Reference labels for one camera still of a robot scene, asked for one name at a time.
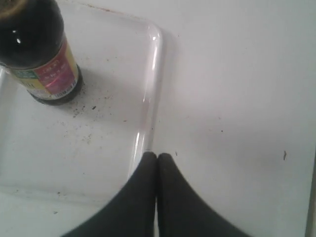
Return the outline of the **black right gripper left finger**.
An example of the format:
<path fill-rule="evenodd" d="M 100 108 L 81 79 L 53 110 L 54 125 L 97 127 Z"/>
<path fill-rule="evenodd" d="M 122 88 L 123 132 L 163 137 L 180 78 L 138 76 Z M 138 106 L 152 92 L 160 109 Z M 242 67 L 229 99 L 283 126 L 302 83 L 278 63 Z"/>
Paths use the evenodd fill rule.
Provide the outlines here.
<path fill-rule="evenodd" d="M 157 156 L 145 152 L 123 188 L 65 237 L 153 237 Z"/>

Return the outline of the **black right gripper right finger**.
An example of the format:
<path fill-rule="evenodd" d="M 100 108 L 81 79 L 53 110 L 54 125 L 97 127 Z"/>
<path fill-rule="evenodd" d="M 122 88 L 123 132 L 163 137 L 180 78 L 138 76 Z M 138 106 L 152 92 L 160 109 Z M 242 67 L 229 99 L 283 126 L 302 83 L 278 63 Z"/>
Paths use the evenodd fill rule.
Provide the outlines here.
<path fill-rule="evenodd" d="M 160 237 L 247 237 L 194 191 L 170 154 L 158 156 L 157 211 Z"/>

